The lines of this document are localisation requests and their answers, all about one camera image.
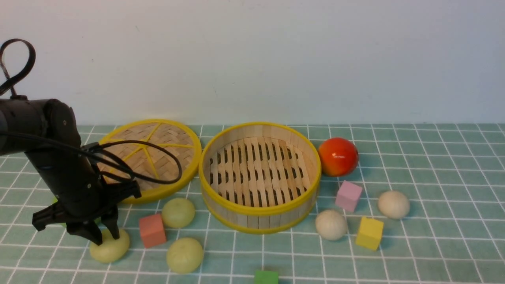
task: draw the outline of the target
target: orange ball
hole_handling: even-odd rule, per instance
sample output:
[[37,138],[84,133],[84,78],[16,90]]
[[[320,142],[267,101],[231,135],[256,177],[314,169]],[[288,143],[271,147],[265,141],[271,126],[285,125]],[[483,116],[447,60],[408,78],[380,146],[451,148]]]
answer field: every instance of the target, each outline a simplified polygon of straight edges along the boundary
[[358,149],[349,140],[335,137],[324,141],[318,148],[323,173],[327,176],[348,175],[356,169]]

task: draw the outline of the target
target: bamboo steamer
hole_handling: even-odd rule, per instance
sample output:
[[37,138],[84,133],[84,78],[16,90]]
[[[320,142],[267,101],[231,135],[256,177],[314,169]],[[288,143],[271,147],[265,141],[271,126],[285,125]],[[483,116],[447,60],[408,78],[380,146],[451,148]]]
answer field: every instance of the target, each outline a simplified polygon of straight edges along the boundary
[[253,122],[219,133],[198,168],[209,211],[246,233],[283,231],[302,221],[319,193],[321,161],[301,133],[280,124]]

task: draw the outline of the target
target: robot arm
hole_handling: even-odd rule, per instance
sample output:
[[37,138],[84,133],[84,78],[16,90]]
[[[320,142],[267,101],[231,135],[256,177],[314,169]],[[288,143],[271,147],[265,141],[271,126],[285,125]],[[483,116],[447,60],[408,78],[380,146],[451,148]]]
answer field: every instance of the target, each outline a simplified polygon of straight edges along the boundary
[[[27,66],[10,78],[2,63],[2,54],[5,47],[16,41],[28,46],[30,56]],[[140,188],[133,177],[164,184],[174,183],[182,175],[180,163],[171,153],[159,148],[175,159],[179,167],[179,176],[175,180],[159,181],[134,173],[126,163],[104,150],[112,144],[92,144],[81,148],[81,138],[72,108],[55,99],[29,101],[25,96],[15,93],[14,84],[30,72],[34,61],[35,50],[24,40],[12,39],[0,48],[0,63],[7,77],[7,81],[0,85],[0,96],[9,89],[12,92],[10,99],[0,99],[0,156],[24,153],[58,200],[34,213],[32,224],[38,231],[42,231],[48,224],[66,223],[69,234],[101,245],[102,233],[94,222],[100,217],[102,224],[118,239],[117,204],[130,196],[141,197]],[[113,144],[123,143],[150,145],[142,141],[121,141]],[[94,153],[105,155],[109,160]],[[108,174],[107,176],[115,177],[120,182],[107,184],[103,178],[107,173],[100,172],[96,161],[123,170],[130,174],[131,178]]]

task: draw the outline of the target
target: white ball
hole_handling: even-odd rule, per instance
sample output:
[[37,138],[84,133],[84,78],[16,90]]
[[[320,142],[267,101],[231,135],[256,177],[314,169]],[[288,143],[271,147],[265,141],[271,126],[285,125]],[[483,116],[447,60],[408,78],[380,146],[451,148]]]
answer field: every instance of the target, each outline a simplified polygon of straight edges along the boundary
[[386,191],[379,197],[379,211],[391,219],[402,219],[410,211],[410,202],[407,197],[397,191]]
[[347,233],[347,222],[340,213],[328,209],[317,215],[316,231],[323,239],[336,241]]

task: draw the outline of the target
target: pink cube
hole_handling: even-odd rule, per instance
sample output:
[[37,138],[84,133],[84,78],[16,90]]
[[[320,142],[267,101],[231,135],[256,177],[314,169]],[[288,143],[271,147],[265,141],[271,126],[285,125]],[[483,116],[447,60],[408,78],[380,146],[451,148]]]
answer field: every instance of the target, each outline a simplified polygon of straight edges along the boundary
[[363,192],[363,188],[344,180],[340,189],[337,191],[335,205],[347,211],[354,212],[360,200],[361,192]]

